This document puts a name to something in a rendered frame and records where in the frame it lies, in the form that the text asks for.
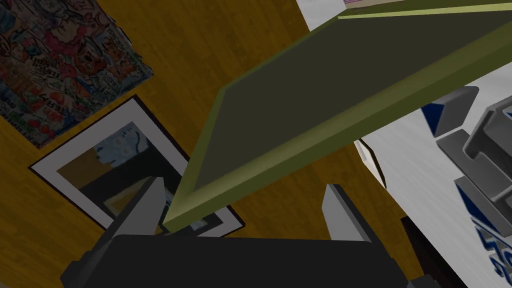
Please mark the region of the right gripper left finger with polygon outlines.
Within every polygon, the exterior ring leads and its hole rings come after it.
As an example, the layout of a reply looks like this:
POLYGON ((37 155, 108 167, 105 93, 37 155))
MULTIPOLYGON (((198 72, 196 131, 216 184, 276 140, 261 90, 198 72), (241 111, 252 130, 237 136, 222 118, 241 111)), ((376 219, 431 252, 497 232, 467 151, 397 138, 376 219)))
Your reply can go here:
POLYGON ((104 202, 115 215, 106 229, 108 237, 117 235, 153 235, 165 206, 162 177, 146 177, 104 202))

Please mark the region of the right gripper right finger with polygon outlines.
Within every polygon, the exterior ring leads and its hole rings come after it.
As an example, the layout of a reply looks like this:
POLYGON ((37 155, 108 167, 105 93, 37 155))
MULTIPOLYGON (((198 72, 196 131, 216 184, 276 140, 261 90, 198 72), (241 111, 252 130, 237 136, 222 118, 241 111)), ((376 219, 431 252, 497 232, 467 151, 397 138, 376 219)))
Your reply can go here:
POLYGON ((331 240, 371 241, 356 216, 333 184, 326 185, 321 210, 331 240))

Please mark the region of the olive green table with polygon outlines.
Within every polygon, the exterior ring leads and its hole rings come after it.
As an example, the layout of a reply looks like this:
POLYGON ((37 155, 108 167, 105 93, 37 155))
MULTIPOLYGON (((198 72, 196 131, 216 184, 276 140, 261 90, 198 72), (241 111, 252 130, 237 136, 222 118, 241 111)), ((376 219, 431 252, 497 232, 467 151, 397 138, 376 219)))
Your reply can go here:
POLYGON ((512 0, 348 8, 219 90, 175 232, 512 62, 512 0))

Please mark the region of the white-framed wall picture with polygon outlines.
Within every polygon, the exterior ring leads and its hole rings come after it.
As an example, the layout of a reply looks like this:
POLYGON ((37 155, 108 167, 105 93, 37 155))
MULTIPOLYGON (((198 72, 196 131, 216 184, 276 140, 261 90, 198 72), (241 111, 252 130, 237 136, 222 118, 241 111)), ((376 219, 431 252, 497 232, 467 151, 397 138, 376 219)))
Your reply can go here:
POLYGON ((149 177, 162 177, 168 208, 188 154, 136 95, 30 166, 106 229, 149 177))

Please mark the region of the colourful cartoon wall poster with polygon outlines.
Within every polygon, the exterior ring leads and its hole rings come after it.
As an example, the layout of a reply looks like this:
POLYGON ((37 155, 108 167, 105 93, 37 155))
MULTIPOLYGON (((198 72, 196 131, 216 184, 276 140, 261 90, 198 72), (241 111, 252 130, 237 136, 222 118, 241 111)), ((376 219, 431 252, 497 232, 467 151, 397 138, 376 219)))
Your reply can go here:
POLYGON ((152 75, 97 0, 0 0, 0 116, 38 149, 152 75))

